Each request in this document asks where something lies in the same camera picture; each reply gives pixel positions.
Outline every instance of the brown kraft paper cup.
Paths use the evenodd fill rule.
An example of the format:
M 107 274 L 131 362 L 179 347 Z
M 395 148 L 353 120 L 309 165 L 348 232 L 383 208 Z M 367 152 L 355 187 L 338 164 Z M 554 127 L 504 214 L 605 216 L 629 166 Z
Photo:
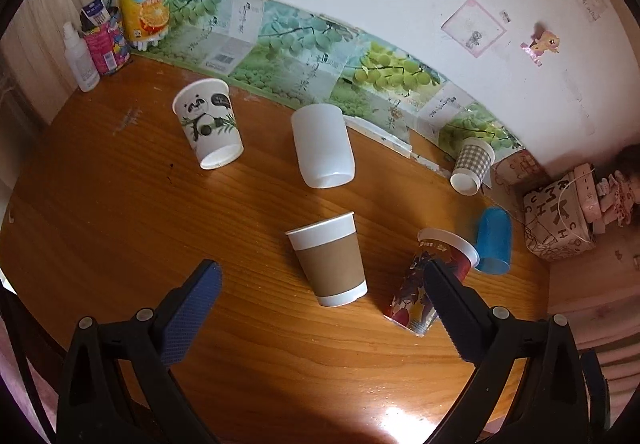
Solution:
M 445 268 L 462 282 L 471 268 L 478 264 L 479 257 L 470 243 L 449 231 L 425 229 L 418 234 L 418 240 L 420 248 L 385 317 L 416 336 L 423 336 L 437 318 L 424 292 L 424 267 L 427 262 L 441 259 Z
M 287 235 L 320 305 L 345 305 L 367 292 L 353 213 Z

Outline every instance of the pink cloth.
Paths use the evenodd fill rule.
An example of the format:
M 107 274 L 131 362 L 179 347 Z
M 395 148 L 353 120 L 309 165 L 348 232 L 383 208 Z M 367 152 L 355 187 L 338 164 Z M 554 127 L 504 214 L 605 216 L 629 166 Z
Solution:
M 56 408 L 58 406 L 58 394 L 51 388 L 47 382 L 39 376 L 39 374 L 33 369 L 31 363 L 29 363 L 31 375 L 33 375 L 33 382 L 36 385 L 38 394 L 42 401 L 47 417 L 51 421 L 53 429 L 56 429 Z M 0 376 L 4 380 L 4 384 L 9 389 L 9 392 L 14 396 L 14 399 L 20 409 L 27 417 L 31 425 L 36 429 L 40 436 L 46 441 L 47 439 L 38 417 L 33 411 L 31 401 L 24 389 L 24 383 L 20 377 L 20 371 L 18 371 L 18 363 L 15 361 L 13 349 L 11 348 L 11 342 L 9 341 L 9 334 L 6 332 L 4 326 L 4 320 L 0 318 Z

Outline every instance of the barcode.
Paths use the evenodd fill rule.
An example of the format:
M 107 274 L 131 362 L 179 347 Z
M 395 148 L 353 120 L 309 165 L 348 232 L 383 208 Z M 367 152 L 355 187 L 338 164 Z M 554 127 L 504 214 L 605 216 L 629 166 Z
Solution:
M 231 56 L 225 56 L 224 54 L 217 54 L 214 56 L 216 61 L 220 61 L 220 63 L 224 63 L 225 65 L 229 65 L 234 59 Z
M 114 58 L 113 56 L 113 52 L 107 52 L 105 55 L 102 56 L 104 58 L 104 60 L 107 63 L 107 68 L 109 70 L 115 70 L 116 68 L 118 68 L 118 65 L 116 63 L 116 58 Z

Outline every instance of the blue gripper pad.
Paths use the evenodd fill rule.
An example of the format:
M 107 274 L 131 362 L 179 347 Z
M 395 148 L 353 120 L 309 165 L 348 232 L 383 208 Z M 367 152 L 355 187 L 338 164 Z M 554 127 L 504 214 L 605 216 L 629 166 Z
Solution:
M 162 364 L 180 363 L 222 289 L 222 270 L 203 260 L 183 286 L 167 293 L 156 309 L 150 336 Z

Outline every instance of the blue plastic cup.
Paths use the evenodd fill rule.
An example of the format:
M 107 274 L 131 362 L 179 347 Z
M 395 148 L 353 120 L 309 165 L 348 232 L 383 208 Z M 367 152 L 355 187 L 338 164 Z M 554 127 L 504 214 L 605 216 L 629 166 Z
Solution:
M 477 270 L 504 274 L 511 267 L 511 217 L 502 208 L 487 208 L 480 218 Z

